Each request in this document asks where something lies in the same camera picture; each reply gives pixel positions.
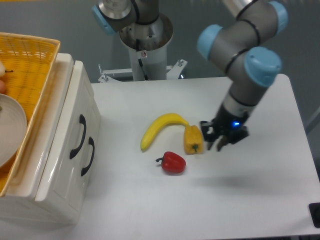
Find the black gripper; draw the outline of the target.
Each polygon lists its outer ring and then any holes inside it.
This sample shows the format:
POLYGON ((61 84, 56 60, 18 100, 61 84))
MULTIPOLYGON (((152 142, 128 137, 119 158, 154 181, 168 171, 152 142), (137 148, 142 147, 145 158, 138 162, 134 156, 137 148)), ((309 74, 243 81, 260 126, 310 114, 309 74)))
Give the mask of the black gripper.
POLYGON ((216 150, 220 152, 228 144, 236 144, 249 136, 249 130, 245 126, 250 117, 250 106, 238 102, 223 102, 212 121, 200 121, 200 129, 203 139, 207 142, 209 151, 215 141, 219 139, 216 150))

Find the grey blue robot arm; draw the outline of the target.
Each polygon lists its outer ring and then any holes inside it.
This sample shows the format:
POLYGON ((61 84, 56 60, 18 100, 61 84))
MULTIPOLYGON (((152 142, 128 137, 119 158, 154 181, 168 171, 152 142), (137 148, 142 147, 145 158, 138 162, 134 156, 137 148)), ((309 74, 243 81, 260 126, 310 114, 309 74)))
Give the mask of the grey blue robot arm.
MULTIPOLYGON (((226 0, 224 5, 235 24, 206 27, 196 44, 202 57, 232 81, 216 116, 200 123, 207 146, 218 151, 249 135, 246 121, 282 69, 280 57, 262 43, 279 34, 289 19, 276 1, 226 0)), ((167 78, 173 25, 160 13, 157 0, 101 0, 92 13, 107 35, 119 34, 135 81, 167 78)))

